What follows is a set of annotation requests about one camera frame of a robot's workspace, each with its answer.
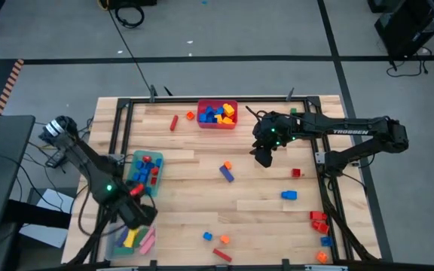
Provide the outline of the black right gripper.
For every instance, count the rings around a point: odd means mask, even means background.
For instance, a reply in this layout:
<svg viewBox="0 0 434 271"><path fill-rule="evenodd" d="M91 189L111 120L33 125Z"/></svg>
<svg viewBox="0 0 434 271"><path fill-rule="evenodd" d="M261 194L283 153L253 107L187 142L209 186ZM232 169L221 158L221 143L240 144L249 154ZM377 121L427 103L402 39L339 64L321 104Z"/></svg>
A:
<svg viewBox="0 0 434 271"><path fill-rule="evenodd" d="M289 143L289 119L274 111L264 115L256 115L257 124L252 134L255 141L249 152L255 156L255 160L264 168L271 166L273 157L271 150L285 147Z"/></svg>

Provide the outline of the long pink block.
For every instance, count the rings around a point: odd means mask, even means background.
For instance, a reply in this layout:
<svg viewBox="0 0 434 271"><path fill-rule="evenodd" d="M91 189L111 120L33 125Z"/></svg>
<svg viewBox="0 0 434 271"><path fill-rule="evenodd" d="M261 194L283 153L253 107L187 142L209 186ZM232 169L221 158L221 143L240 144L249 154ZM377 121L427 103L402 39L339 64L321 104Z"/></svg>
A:
<svg viewBox="0 0 434 271"><path fill-rule="evenodd" d="M145 236L142 238L142 240L140 241L139 244L144 245L147 242L147 240L154 234L154 231L155 231L155 228L150 227L148 229L148 232L145 234Z"/></svg>
<svg viewBox="0 0 434 271"><path fill-rule="evenodd" d="M147 253L151 250L152 246L154 245L154 242L155 242L155 236L150 236L150 237L145 241L145 243L143 243L143 244L140 246L140 248L139 248L139 253L140 253L140 254L147 254Z"/></svg>

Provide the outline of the long yellow block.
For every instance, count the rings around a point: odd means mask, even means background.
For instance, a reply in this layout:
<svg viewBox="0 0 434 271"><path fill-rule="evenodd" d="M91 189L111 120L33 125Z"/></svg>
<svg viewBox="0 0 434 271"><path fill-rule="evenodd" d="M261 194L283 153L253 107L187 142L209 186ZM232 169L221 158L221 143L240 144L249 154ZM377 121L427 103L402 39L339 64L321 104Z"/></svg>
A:
<svg viewBox="0 0 434 271"><path fill-rule="evenodd" d="M138 229L128 230L127 237L123 243L125 248L132 248L134 246L135 239L136 239L138 232L139 232Z"/></svg>

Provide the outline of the green translucent plastic bin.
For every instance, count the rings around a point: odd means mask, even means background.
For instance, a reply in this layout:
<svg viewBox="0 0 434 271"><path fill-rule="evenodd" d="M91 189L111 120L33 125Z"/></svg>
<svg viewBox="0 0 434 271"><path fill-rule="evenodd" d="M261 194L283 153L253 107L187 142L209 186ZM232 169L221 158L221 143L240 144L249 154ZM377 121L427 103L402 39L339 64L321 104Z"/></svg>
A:
<svg viewBox="0 0 434 271"><path fill-rule="evenodd" d="M163 160L162 166L158 167L160 170L159 170L159 173L157 175L152 175L151 170L145 168L146 162L144 162L142 160L142 157L145 155L151 156L151 158L152 158L151 162L154 164L154 167L156 167L156 165L155 165L156 159L161 158ZM142 161L144 163L144 167L142 169L136 168L136 162L137 161ZM127 185L132 186L134 184L143 184L143 183L140 183L139 181L133 181L132 180L132 176L136 172L138 172L139 174L148 175L148 180L144 185L145 185L145 187L150 187L152 189L151 196L156 197L159 190L160 190L160 185L162 183L162 177L163 177L163 173L164 173L164 156L163 156L163 154L160 152L156 152L156 151L134 151L133 152L133 159L132 159L132 162L130 164L130 169L129 169L129 172L127 173L127 177L125 180ZM156 185L151 185L151 178L152 177L157 178Z"/></svg>

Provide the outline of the clear plastic bin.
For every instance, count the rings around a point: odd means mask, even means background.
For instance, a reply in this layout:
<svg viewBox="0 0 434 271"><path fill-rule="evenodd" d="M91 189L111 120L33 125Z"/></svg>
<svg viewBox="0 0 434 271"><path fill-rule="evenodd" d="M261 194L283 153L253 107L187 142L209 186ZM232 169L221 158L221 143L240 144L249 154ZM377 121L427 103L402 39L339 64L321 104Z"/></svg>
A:
<svg viewBox="0 0 434 271"><path fill-rule="evenodd" d="M117 240L117 238L119 237L121 231L127 227L123 221L117 221L115 223L111 223L108 226L108 231L112 232L112 234L109 234L107 236L107 243L106 243L106 247L105 247L105 259L106 260L110 260L110 261L116 261L116 260L136 260L136 259L140 259L146 256L154 256L154 247L156 245L156 230L154 231L153 236L155 236L155 242L154 245L152 246L151 250L147 253L147 254L140 254L139 253L139 248L134 248L134 253L133 255L128 255L126 257L115 257L113 255L113 248L116 247L115 246L115 242ZM142 228L150 228L147 226L140 226L139 228L137 228L138 230L141 230Z"/></svg>

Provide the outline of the red plastic bin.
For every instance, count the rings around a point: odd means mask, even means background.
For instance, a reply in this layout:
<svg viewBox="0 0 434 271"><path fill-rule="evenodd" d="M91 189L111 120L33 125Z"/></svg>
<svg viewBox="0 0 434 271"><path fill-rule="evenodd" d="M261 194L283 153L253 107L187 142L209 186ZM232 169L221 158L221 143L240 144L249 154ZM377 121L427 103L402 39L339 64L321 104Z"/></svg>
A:
<svg viewBox="0 0 434 271"><path fill-rule="evenodd" d="M199 121L199 115L205 114L205 110L208 106L211 106L214 108L214 111L216 112L217 108L222 107L225 103L230 104L235 109L235 114L230 117L234 124L229 125L225 123L201 123ZM228 100L228 99L201 99L197 103L197 123L200 128L203 129L234 129L237 125L237 116L238 116L238 103L235 100Z"/></svg>

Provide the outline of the white paper sheets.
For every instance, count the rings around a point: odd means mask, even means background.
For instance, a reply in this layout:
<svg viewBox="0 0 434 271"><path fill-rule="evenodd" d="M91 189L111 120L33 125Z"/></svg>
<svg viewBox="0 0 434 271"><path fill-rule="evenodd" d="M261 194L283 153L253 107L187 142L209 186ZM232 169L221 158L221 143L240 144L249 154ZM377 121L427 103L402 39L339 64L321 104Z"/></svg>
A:
<svg viewBox="0 0 434 271"><path fill-rule="evenodd" d="M52 189L43 189L40 190L39 193L44 199L41 199L41 197L32 190L27 202L37 207L42 207L43 209L50 209L57 212L62 209L64 213L70 213L71 204L74 201L73 197ZM62 248L66 242L68 230L35 224L24 224L19 230L19 234L55 248Z"/></svg>

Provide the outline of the black power adapter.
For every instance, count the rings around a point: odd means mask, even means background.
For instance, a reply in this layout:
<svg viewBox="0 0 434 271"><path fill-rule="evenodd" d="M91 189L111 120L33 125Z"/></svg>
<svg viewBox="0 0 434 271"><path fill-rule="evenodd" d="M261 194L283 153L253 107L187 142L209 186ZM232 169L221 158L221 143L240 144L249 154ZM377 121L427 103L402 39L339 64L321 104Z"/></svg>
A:
<svg viewBox="0 0 434 271"><path fill-rule="evenodd" d="M66 162L66 155L62 151L57 151L48 158L45 165L50 168L57 168Z"/></svg>

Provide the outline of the black desk leg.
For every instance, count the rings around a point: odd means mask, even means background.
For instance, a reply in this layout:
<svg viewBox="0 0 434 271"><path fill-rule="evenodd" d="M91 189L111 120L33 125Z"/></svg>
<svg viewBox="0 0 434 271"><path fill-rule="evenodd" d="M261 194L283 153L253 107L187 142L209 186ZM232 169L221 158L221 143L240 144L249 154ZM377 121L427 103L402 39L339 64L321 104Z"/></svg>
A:
<svg viewBox="0 0 434 271"><path fill-rule="evenodd" d="M11 223L67 229L71 215L10 199L6 205L2 220Z"/></svg>

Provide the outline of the black equipment box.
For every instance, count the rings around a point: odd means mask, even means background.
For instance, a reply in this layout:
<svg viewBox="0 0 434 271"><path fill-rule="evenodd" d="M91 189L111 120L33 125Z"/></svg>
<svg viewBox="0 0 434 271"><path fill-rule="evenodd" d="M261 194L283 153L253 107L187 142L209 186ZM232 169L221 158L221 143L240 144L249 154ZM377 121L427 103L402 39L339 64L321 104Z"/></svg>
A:
<svg viewBox="0 0 434 271"><path fill-rule="evenodd" d="M131 6L154 6L157 0L96 0L97 4L105 11L115 8L125 8Z"/></svg>

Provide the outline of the black computer tower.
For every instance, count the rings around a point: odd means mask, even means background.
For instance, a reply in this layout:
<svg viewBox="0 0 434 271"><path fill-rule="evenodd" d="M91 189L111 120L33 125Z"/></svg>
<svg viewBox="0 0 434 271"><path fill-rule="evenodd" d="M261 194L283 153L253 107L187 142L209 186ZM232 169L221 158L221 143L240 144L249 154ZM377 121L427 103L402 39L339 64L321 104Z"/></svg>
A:
<svg viewBox="0 0 434 271"><path fill-rule="evenodd" d="M409 58L434 36L434 0L399 0L374 27L388 56Z"/></svg>

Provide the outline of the black aluminium table frame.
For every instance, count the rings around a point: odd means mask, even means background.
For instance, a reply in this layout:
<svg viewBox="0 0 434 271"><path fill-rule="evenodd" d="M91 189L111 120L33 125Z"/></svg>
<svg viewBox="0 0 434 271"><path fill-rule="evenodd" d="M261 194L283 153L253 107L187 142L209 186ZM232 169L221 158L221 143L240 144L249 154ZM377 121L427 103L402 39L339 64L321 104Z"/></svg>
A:
<svg viewBox="0 0 434 271"><path fill-rule="evenodd" d="M203 129L188 120L197 99L171 98L167 103L137 102L132 111L118 108L118 99L102 97L96 104L90 146L101 154L157 151L164 156L164 173L155 198L154 256L112 261L112 266L232 265L250 269L258 265L316 263L321 235L311 227L310 212L322 209L321 188L308 141L296 141L274 152L269 168L249 153L254 138L254 113L304 109L301 102L275 97L241 96L234 129ZM170 131L173 116L179 120ZM219 168L225 161L234 180ZM292 169L300 169L299 178ZM281 198L285 190L298 192L296 200ZM207 241L203 234L212 234ZM230 238L228 244L220 236ZM226 253L231 262L212 250Z"/></svg>

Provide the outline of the grey metal bracket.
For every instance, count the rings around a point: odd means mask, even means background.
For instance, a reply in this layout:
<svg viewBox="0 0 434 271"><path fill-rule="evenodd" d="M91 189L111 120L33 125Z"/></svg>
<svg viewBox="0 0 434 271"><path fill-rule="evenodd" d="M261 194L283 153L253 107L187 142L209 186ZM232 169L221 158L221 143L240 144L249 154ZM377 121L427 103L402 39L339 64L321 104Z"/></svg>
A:
<svg viewBox="0 0 434 271"><path fill-rule="evenodd" d="M304 271L349 271L347 266L304 265Z"/></svg>

